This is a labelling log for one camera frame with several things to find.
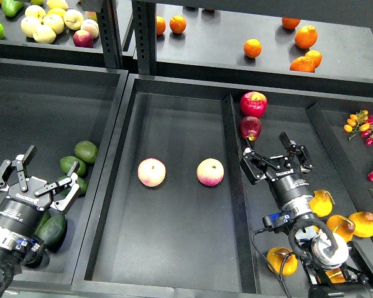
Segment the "orange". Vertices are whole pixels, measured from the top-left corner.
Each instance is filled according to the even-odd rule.
[[[291,19],[289,17],[282,18],[282,25],[288,30],[296,29],[300,22],[300,19]]]
[[[284,247],[274,247],[271,248],[267,253],[267,259],[275,268],[276,272],[280,274],[280,266],[282,261],[285,259],[288,253],[292,252],[291,250]],[[298,261],[295,255],[288,257],[285,266],[283,267],[283,276],[290,276],[297,271]]]
[[[305,50],[312,47],[318,39],[318,33],[314,26],[308,25],[302,27],[294,36],[296,46]]]
[[[163,17],[156,17],[156,35],[162,35],[166,30],[166,21]]]
[[[310,50],[305,53],[305,56],[312,59],[315,64],[315,68],[317,68],[322,62],[322,54],[319,51]]]
[[[170,29],[176,34],[181,34],[187,27],[186,22],[182,16],[173,16],[170,20]]]
[[[243,46],[244,53],[249,58],[255,58],[260,55],[262,47],[257,39],[249,39]]]
[[[313,73],[315,70],[315,63],[310,57],[301,56],[290,64],[290,70]]]

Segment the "green pepper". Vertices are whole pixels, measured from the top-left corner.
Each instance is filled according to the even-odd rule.
[[[8,17],[14,17],[24,7],[24,2],[2,0],[1,9]]]

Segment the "cable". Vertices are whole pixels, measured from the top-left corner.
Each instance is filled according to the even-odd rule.
[[[280,277],[278,272],[275,270],[274,266],[271,264],[271,262],[267,259],[267,257],[258,249],[256,242],[254,241],[254,235],[257,235],[259,233],[262,233],[266,231],[266,229],[261,229],[258,231],[255,231],[251,234],[251,243],[253,244],[254,248],[256,249],[257,253],[261,256],[261,258],[267,263],[269,268],[271,268],[272,272],[276,275],[278,282],[280,284],[280,287],[282,288],[283,292],[286,294],[287,298],[292,298],[290,294],[288,293],[288,289],[286,288],[285,282],[283,279]]]
[[[286,265],[287,259],[289,259],[289,257],[291,257],[292,255],[294,255],[294,252],[292,251],[285,255],[285,258],[283,259],[282,264],[280,265],[280,269],[279,269],[279,276],[283,282],[283,286],[285,287],[285,290],[286,290],[285,294],[288,298],[291,296],[290,296],[290,293],[288,292],[285,279],[283,278],[283,269]]]

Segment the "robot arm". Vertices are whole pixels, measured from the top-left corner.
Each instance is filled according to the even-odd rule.
[[[265,216],[262,219],[264,228],[253,235],[262,232],[288,235],[290,247],[302,262],[308,278],[309,298],[373,297],[373,278],[370,280],[372,285],[367,278],[370,273],[360,272],[346,264],[353,244],[348,247],[308,205],[314,195],[304,176],[313,169],[308,150],[289,140],[285,132],[279,135],[279,139],[287,151],[284,155],[266,158],[257,154],[251,145],[243,152],[241,168],[248,180],[251,184],[266,180],[280,210],[280,213]],[[333,284],[326,275],[326,271],[337,268],[346,279],[343,284]]]
[[[35,231],[49,208],[66,213],[80,193],[76,162],[67,177],[49,184],[36,177],[29,177],[26,166],[36,153],[31,146],[24,155],[14,160],[4,160],[0,167],[0,192],[7,196],[0,204],[0,297],[9,287],[14,275],[22,272],[21,265],[42,253],[44,244],[35,237]],[[13,171],[17,171],[18,182],[8,185]],[[71,188],[66,198],[54,201],[54,195]]]

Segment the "black tray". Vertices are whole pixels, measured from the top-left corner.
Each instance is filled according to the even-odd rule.
[[[24,268],[11,289],[58,292],[70,288],[112,134],[111,109],[116,111],[120,103],[126,78],[123,70],[0,60],[0,165],[35,145],[37,154],[28,174],[53,182],[63,176],[60,159],[74,155],[77,142],[90,140],[99,146],[94,168],[86,177],[88,192],[66,215],[63,245],[56,253],[47,253],[38,268]],[[0,202],[4,196],[0,193]]]
[[[330,94],[130,75],[73,291],[137,297],[282,296],[249,243],[249,232],[262,228],[262,217],[278,211],[266,183],[246,183],[239,167],[230,100],[235,99],[238,111],[238,99],[252,89],[265,93],[270,104],[257,151],[284,153],[278,135],[286,131],[310,151],[316,168],[308,179],[315,189],[332,193],[333,212],[355,211],[305,109],[320,103],[341,112],[341,107],[355,108],[371,99],[354,102]],[[157,189],[146,188],[136,175],[148,157],[167,167]],[[209,157],[226,170],[214,188],[196,178],[197,165]],[[372,240],[357,242],[373,271]],[[272,233],[257,236],[257,244],[267,251],[288,242],[285,235]],[[305,278],[300,266],[287,280],[292,295],[306,297]]]
[[[285,30],[280,17],[167,4],[157,4],[156,10],[167,24],[157,37],[158,75],[373,97],[372,29],[302,20],[297,30],[314,25],[318,41],[311,49],[323,54],[311,74],[289,71],[291,62],[307,50],[295,46],[297,31]],[[177,14],[187,22],[181,35],[169,26]],[[256,59],[243,52],[250,38],[262,44]]]

